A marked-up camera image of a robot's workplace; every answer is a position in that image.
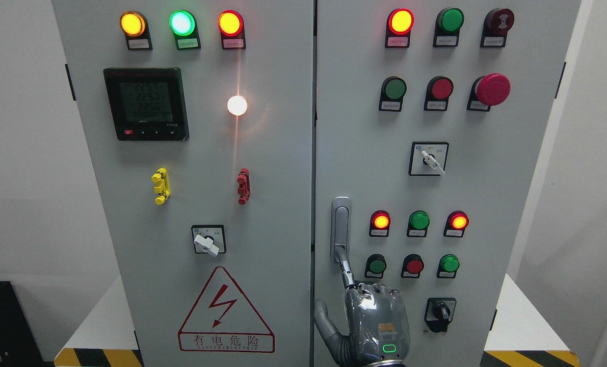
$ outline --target green indicator light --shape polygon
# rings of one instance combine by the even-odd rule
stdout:
[[[457,256],[455,255],[446,255],[441,258],[439,266],[445,272],[454,273],[460,268],[460,261],[457,260]]]
[[[405,95],[407,87],[401,79],[392,79],[385,86],[385,94],[391,99],[399,99]]]
[[[374,260],[369,264],[369,271],[374,274],[381,274],[387,269],[387,264],[383,260]]]
[[[426,212],[414,212],[410,216],[410,225],[414,229],[425,229],[430,225],[430,218]]]
[[[194,17],[185,10],[177,10],[170,16],[170,27],[178,36],[189,36],[194,31]]]
[[[448,9],[443,12],[439,26],[444,32],[452,33],[464,24],[464,13],[457,8]]]
[[[396,346],[394,344],[385,344],[383,346],[383,352],[385,352],[385,353],[396,353]]]

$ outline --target white switch handle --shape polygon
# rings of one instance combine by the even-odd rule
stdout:
[[[206,253],[213,257],[216,257],[220,251],[220,248],[213,244],[213,239],[203,237],[200,234],[197,234],[197,236],[194,238],[194,244],[203,247]]]
[[[427,165],[431,169],[436,170],[439,174],[441,174],[441,176],[446,174],[446,172],[443,170],[443,168],[441,167],[439,162],[434,158],[434,156],[431,156],[427,153],[427,151],[424,150],[421,151],[421,155],[424,156],[424,162],[427,163]]]

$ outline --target red terminal connector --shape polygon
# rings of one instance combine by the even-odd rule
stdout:
[[[237,183],[240,185],[237,188],[237,193],[240,195],[237,202],[240,205],[247,204],[249,198],[251,197],[251,185],[249,184],[248,169],[243,168],[240,170],[240,173],[237,175]]]

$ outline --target gray panel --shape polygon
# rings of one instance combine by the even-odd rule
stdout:
[[[54,8],[145,365],[308,365],[313,3],[55,0]],[[201,49],[176,50],[168,18],[177,9],[194,14]],[[246,50],[221,48],[226,9],[243,15]],[[152,51],[126,49],[118,21],[127,10],[147,17]],[[180,67],[190,139],[117,141],[106,67]],[[248,111],[236,120],[226,100],[238,92]],[[159,167],[172,191],[163,206],[150,181]],[[235,181],[242,167],[252,186],[245,206]],[[196,255],[194,224],[224,225],[227,253]],[[177,332],[216,266],[269,325],[275,353],[179,349]],[[201,302],[204,315],[210,300]],[[232,307],[222,322],[253,332],[243,330],[249,319]]]
[[[522,214],[525,196],[562,71],[579,2],[525,0],[482,2],[318,3],[318,122],[315,218],[315,297],[343,321],[342,280],[331,260],[331,201],[352,199],[350,261],[361,274],[369,255],[387,259],[383,283],[406,295],[411,341],[407,365],[461,365],[480,362],[497,296]],[[409,49],[385,49],[389,12],[409,7],[415,14]],[[437,14],[463,10],[466,23],[457,48],[432,48]],[[481,49],[489,10],[510,7],[515,24],[506,48]],[[467,111],[477,77],[501,72],[511,95],[491,112]],[[427,83],[448,76],[455,84],[447,112],[424,112]],[[379,112],[383,81],[402,77],[408,86],[403,111]],[[445,176],[408,176],[413,141],[448,142]],[[368,236],[373,212],[391,215],[387,238]],[[431,217],[425,239],[406,237],[414,211]],[[443,237],[452,211],[471,222],[463,239]],[[403,258],[424,259],[420,279],[401,279]],[[461,261],[455,279],[437,279],[441,256]],[[426,332],[427,299],[454,297],[457,309],[447,334]],[[347,332],[346,324],[338,322]],[[333,365],[315,339],[315,365]]]

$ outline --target warning sign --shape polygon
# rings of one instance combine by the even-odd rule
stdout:
[[[273,353],[274,333],[224,267],[215,267],[179,329],[182,351]]]

